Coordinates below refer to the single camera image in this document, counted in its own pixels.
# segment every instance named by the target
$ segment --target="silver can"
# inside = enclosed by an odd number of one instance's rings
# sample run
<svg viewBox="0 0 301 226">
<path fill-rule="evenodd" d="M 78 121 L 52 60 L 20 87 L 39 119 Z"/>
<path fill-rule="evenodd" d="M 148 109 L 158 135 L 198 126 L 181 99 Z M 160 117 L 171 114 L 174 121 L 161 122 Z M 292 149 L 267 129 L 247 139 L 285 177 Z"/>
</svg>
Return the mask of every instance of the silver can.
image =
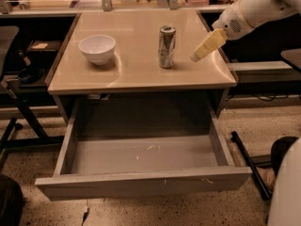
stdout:
<svg viewBox="0 0 301 226">
<path fill-rule="evenodd" d="M 168 69 L 173 66 L 173 53 L 176 46 L 176 28 L 165 25 L 160 28 L 159 38 L 159 64 Z"/>
</svg>

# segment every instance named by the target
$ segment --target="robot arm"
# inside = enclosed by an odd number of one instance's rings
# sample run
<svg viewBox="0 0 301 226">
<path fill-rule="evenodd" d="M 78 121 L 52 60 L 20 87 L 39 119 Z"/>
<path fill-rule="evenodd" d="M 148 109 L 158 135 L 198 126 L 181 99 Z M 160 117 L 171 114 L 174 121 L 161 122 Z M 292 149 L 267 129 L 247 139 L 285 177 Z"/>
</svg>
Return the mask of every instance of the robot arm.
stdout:
<svg viewBox="0 0 301 226">
<path fill-rule="evenodd" d="M 290 17 L 301 11 L 301 0 L 238 0 L 224 10 L 214 22 L 214 32 L 195 50 L 195 62 L 226 43 L 238 40 L 257 27 L 274 20 Z"/>
</svg>

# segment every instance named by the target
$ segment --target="white bowl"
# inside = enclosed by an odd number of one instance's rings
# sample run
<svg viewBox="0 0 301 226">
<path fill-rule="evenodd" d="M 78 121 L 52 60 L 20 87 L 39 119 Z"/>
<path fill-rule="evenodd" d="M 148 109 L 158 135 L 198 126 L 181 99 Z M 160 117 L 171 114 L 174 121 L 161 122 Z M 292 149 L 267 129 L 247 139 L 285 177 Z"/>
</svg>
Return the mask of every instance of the white bowl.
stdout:
<svg viewBox="0 0 301 226">
<path fill-rule="evenodd" d="M 90 62 L 102 65 L 114 55 L 116 41 L 107 35 L 94 35 L 81 40 L 78 47 Z"/>
</svg>

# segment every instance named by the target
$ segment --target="floor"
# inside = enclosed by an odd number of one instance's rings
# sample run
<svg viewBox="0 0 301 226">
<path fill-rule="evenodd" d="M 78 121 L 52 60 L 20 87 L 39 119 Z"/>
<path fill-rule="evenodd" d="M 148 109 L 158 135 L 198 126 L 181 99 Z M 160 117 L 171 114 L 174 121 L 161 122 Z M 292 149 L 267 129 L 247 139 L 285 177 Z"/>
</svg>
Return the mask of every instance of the floor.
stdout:
<svg viewBox="0 0 301 226">
<path fill-rule="evenodd" d="M 250 155 L 267 154 L 280 137 L 301 135 L 301 100 L 298 96 L 230 99 L 219 124 L 237 167 L 245 164 L 231 132 L 236 131 Z M 24 129 L 14 137 L 33 137 L 23 120 Z M 7 120 L 0 120 L 0 135 Z M 49 135 L 64 135 L 59 117 L 40 118 Z M 96 199 L 49 201 L 35 186 L 38 177 L 50 177 L 55 168 L 58 148 L 48 151 L 10 152 L 2 173 L 16 180 L 24 193 L 21 225 L 265 225 L 270 202 L 263 201 L 250 177 L 239 190 L 181 196 L 138 199 Z M 83 223 L 83 215 L 88 215 Z"/>
</svg>

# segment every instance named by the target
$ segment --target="drawer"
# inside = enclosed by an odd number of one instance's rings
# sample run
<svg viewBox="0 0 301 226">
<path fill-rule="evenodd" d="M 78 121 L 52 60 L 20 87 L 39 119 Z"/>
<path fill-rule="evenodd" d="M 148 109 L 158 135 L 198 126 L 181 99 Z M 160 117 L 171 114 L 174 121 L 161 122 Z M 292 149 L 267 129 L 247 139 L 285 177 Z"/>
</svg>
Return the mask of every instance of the drawer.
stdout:
<svg viewBox="0 0 301 226">
<path fill-rule="evenodd" d="M 158 196 L 238 189 L 237 168 L 206 91 L 78 99 L 51 178 L 51 200 Z"/>
</svg>

